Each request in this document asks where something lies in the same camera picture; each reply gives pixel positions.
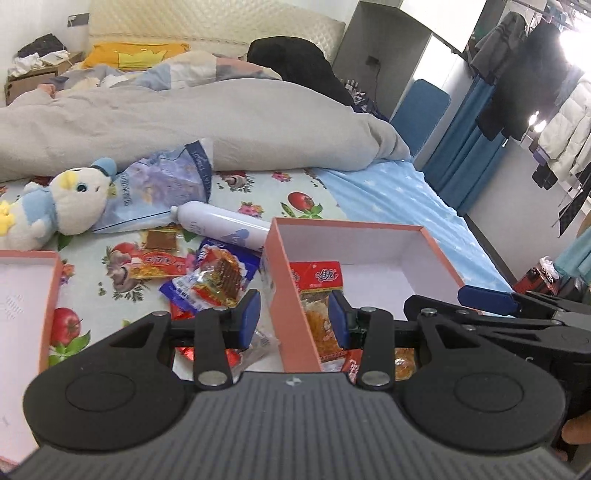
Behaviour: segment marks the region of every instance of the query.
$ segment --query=pink box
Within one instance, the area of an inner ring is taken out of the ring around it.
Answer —
[[[37,448],[22,396],[47,368],[61,268],[55,252],[0,250],[0,460],[12,465]]]
[[[460,275],[425,227],[346,220],[275,218],[261,274],[286,372],[320,372],[320,358],[291,277],[290,262],[338,261],[343,292],[404,320],[414,294],[457,304]]]

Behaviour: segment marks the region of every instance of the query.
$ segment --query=white aerosol can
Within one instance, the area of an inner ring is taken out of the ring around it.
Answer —
[[[185,230],[229,244],[260,251],[271,224],[203,202],[172,207],[170,214]]]

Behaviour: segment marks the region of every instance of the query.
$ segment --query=pillow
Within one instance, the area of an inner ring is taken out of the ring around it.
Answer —
[[[84,68],[104,63],[119,70],[147,70],[163,60],[189,51],[186,43],[97,43],[84,61]]]

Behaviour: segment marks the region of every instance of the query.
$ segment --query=snack package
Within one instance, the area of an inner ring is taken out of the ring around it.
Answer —
[[[201,140],[132,163],[112,183],[105,211],[92,231],[129,232],[166,226],[174,223],[171,207],[192,200],[207,203],[212,189],[208,159],[212,147],[211,141]]]
[[[160,288],[185,312],[225,305],[235,307],[261,262],[256,253],[206,238],[201,243],[194,270]]]
[[[332,290],[343,288],[338,262],[291,262],[291,275],[300,293],[301,305],[322,363],[343,358],[329,320],[328,298]]]
[[[173,320],[186,320],[194,317],[193,313],[185,312],[172,302],[170,303],[170,307],[170,314]],[[238,377],[240,377],[240,374],[251,365],[269,355],[278,345],[279,342],[273,335],[263,333],[260,330],[255,330],[255,333],[252,336],[250,347],[248,349],[244,351],[234,350],[231,348],[227,349],[226,357],[228,359],[230,369],[232,370],[232,377],[234,381],[237,381]],[[178,347],[177,350],[186,359],[193,361],[193,347]]]
[[[184,257],[161,250],[139,250],[131,257],[130,278],[170,278],[187,274]]]
[[[408,380],[417,371],[417,364],[414,357],[414,348],[397,348],[395,362],[396,381]],[[363,350],[349,350],[343,365],[342,372],[349,374],[351,383],[357,380],[359,364]]]

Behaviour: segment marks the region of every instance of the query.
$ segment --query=blue chair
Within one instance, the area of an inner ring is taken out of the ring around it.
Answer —
[[[451,101],[446,92],[426,80],[417,80],[410,87],[390,124],[406,142],[413,158],[427,143]]]

